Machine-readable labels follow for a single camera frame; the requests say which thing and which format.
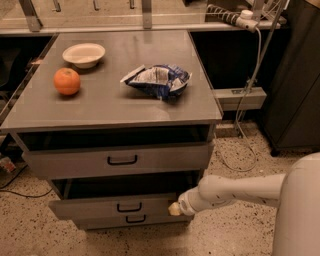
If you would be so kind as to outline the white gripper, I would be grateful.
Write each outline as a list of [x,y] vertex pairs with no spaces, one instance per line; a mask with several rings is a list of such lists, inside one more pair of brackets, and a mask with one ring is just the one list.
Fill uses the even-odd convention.
[[168,207],[168,211],[171,216],[180,216],[182,213],[192,216],[211,208],[212,203],[206,197],[206,193],[197,186],[182,193],[178,202],[174,202]]

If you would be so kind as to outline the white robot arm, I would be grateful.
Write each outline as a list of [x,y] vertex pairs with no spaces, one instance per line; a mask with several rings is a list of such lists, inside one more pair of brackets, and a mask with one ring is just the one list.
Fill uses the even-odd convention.
[[277,209],[272,256],[320,256],[320,153],[302,157],[285,174],[241,179],[207,175],[168,211],[193,216],[236,200]]

